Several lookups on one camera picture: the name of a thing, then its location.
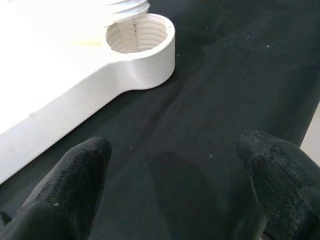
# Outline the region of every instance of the black gloved finger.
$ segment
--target black gloved finger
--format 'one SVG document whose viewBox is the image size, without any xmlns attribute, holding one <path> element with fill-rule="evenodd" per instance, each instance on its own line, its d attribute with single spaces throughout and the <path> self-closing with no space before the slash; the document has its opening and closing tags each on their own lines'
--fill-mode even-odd
<svg viewBox="0 0 320 240">
<path fill-rule="evenodd" d="M 0 230 L 3 229 L 10 221 L 10 216 L 5 212 L 0 211 Z"/>
<path fill-rule="evenodd" d="M 96 214 L 111 157 L 100 137 L 71 148 L 35 187 L 1 240 L 85 240 Z"/>
<path fill-rule="evenodd" d="M 237 149 L 274 240 L 320 240 L 320 168 L 294 144 L 262 131 L 242 134 Z"/>
</svg>

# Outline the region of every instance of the threaded hole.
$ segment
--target threaded hole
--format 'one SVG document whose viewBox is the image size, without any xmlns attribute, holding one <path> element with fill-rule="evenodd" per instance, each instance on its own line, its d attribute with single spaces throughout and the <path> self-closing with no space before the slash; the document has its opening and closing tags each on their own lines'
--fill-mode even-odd
<svg viewBox="0 0 320 240">
<path fill-rule="evenodd" d="M 157 47 L 167 36 L 165 21 L 146 15 L 110 26 L 106 31 L 106 43 L 118 53 L 139 53 Z"/>
</svg>

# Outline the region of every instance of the black mat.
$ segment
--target black mat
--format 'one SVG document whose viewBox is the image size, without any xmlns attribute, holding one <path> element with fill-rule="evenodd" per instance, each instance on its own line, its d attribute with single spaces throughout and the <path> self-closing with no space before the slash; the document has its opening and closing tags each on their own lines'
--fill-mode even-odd
<svg viewBox="0 0 320 240">
<path fill-rule="evenodd" d="M 320 1 L 150 3 L 176 26 L 173 76 L 117 97 L 5 182 L 0 209 L 13 216 L 70 147 L 102 136 L 113 155 L 90 240 L 256 240 L 265 218 L 237 137 L 301 144 L 320 99 Z"/>
</svg>

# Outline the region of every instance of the black work surface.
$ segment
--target black work surface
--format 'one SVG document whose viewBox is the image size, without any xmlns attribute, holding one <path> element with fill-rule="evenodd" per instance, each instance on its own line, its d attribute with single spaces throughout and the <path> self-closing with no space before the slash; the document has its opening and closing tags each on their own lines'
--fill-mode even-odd
<svg viewBox="0 0 320 240">
<path fill-rule="evenodd" d="M 13 216 L 70 147 L 102 136 L 113 155 L 90 240 L 255 240 L 265 218 L 237 137 L 301 144 L 320 99 L 320 1 L 150 3 L 176 27 L 173 76 L 117 97 L 5 182 L 0 209 Z"/>
</svg>

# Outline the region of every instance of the black glove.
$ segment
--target black glove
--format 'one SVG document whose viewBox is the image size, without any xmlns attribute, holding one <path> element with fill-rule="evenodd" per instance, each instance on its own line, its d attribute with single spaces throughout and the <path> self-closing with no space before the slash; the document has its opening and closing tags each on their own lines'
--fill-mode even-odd
<svg viewBox="0 0 320 240">
<path fill-rule="evenodd" d="M 272 240 L 320 240 L 320 168 L 296 145 L 262 131 L 237 150 Z"/>
<path fill-rule="evenodd" d="M 71 148 L 0 232 L 1 240 L 85 240 L 99 205 L 111 146 L 91 138 Z M 2 215 L 2 223 L 8 218 Z"/>
</svg>

